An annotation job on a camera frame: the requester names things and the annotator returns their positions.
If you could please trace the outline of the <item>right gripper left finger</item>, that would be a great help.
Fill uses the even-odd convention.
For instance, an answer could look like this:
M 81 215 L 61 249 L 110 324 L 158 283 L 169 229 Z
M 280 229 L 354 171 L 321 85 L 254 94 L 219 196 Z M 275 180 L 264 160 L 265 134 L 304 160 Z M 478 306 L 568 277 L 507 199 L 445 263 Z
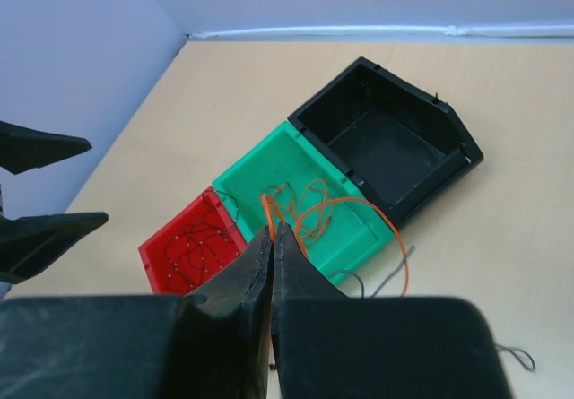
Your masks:
M 262 227 L 238 256 L 186 297 L 185 375 L 194 398 L 264 398 L 274 243 Z

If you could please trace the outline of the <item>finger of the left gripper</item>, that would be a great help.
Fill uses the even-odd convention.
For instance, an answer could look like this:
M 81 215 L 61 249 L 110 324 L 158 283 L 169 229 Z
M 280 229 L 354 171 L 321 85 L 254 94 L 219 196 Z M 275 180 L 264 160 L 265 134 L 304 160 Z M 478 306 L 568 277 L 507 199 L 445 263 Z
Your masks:
M 91 143 L 82 137 L 1 122 L 1 167 L 14 175 L 72 158 L 91 148 Z
M 104 212 L 2 219 L 1 281 L 19 284 L 39 275 L 108 219 Z

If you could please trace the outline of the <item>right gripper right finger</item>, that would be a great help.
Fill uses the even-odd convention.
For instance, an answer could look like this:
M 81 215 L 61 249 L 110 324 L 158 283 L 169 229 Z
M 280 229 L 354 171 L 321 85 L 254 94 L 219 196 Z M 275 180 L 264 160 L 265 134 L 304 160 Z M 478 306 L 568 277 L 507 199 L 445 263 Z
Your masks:
M 271 337 L 283 398 L 328 397 L 336 366 L 337 329 L 327 323 L 347 300 L 302 254 L 292 227 L 274 238 Z

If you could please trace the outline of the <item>red storage bin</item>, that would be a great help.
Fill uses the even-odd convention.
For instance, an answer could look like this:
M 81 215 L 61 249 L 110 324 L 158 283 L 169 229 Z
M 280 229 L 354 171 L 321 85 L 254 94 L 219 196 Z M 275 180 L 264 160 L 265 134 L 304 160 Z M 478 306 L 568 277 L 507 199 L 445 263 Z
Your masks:
M 186 295 L 232 263 L 247 246 L 238 203 L 209 186 L 139 248 L 155 294 Z

